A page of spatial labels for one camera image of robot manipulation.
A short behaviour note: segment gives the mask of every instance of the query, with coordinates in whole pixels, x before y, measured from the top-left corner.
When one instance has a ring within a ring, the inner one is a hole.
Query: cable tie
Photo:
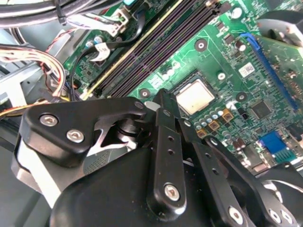
[[[58,21],[61,25],[67,25],[66,16],[63,15],[62,8],[60,6],[60,0],[53,0],[54,5],[56,6]]]

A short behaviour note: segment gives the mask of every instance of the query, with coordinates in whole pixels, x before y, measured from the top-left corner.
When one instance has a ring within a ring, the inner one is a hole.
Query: black ram slot
[[[188,11],[191,7],[193,7],[198,0],[185,0],[180,3],[179,6],[153,31],[153,33],[148,36],[137,48],[136,50],[126,59],[124,60],[118,68],[116,68],[110,76],[105,79],[105,81],[99,86],[101,90],[105,90],[108,88],[108,85],[112,84],[115,79],[119,77],[123,71],[129,68],[130,65],[139,58],[141,54],[145,52],[145,49],[152,42],[157,41],[159,37],[164,35],[167,29],[172,26],[186,11]]]
[[[199,7],[192,13],[177,29],[171,33],[153,50],[148,58],[140,61],[137,66],[120,84],[114,88],[111,93],[112,97],[123,97],[128,95],[133,89],[142,83],[153,71],[163,64],[175,51],[177,51],[184,43],[192,38],[207,23],[209,23],[219,13],[218,9],[210,9]]]
[[[143,80],[145,80],[154,70],[156,70],[164,61],[166,61],[175,51],[177,51],[187,40],[196,33],[196,26],[201,24],[200,19],[205,18],[205,8],[200,8],[181,24],[175,31],[173,31],[169,36],[165,38],[158,46],[155,51],[149,54],[149,57],[140,62],[134,70],[132,75],[135,75],[131,80],[126,81],[117,86],[114,91],[112,91],[113,97],[121,97],[121,94],[127,93],[125,89],[128,89],[133,84],[138,85]]]

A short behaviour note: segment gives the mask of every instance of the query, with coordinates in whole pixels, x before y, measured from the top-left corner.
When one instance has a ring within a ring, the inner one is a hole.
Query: sticker
[[[239,73],[243,78],[249,76],[251,73],[255,71],[255,68],[253,65],[249,62],[246,65],[244,65],[241,69],[239,69]]]
[[[90,61],[104,61],[110,55],[110,49],[106,43],[100,43],[95,45],[95,48],[99,52],[98,56]]]

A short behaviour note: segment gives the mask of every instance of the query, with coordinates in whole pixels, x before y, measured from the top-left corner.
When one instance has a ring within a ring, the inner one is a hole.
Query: blue connector
[[[299,109],[298,104],[296,103],[296,101],[294,101],[292,96],[289,94],[289,92],[285,88],[283,82],[280,80],[279,76],[276,74],[275,70],[271,67],[269,61],[267,60],[266,56],[264,55],[264,53],[261,49],[261,46],[255,39],[255,37],[250,33],[243,33],[240,35],[240,37],[244,37],[250,43],[252,49],[255,51],[257,57],[264,65],[265,69],[271,76],[272,80],[275,82],[276,86],[278,87],[278,89],[280,90],[280,92],[282,93],[284,98],[289,102],[290,106],[295,111],[298,110]]]
[[[131,4],[133,4],[136,0],[124,0],[124,4],[127,6],[130,6]]]

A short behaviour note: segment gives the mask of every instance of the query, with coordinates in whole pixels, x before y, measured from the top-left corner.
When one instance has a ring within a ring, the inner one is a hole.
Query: silver screw
[[[169,112],[169,111],[163,110],[163,113],[164,113],[166,116],[170,117],[170,112]]]
[[[281,218],[279,217],[279,215],[273,211],[272,209],[269,210],[269,214],[271,216],[271,218],[278,224],[281,224],[282,223],[282,220]]]
[[[56,117],[46,114],[40,117],[40,123],[48,127],[53,127],[58,123],[58,120]]]
[[[237,222],[238,225],[243,225],[244,219],[241,213],[234,207],[230,206],[228,208],[228,213],[231,216],[231,218]]]
[[[82,132],[76,129],[69,130],[66,134],[66,137],[74,143],[81,143],[84,141],[84,135]]]
[[[211,143],[214,144],[215,146],[218,145],[218,143],[217,143],[217,141],[216,141],[215,139],[211,138],[210,141],[211,141]]]
[[[180,199],[180,193],[178,189],[171,184],[167,184],[164,187],[164,192],[165,195],[172,201],[178,201]]]
[[[189,122],[188,120],[184,120],[184,124],[185,124],[186,126],[188,126],[188,127],[191,126],[191,124],[190,124],[190,122]]]
[[[294,221],[289,214],[287,214],[284,210],[281,210],[282,217],[288,221],[289,224],[293,224]]]
[[[136,107],[138,107],[139,109],[143,109],[143,108],[144,108],[144,105],[143,105],[142,103],[138,102],[138,101],[135,102],[134,105],[135,105]]]

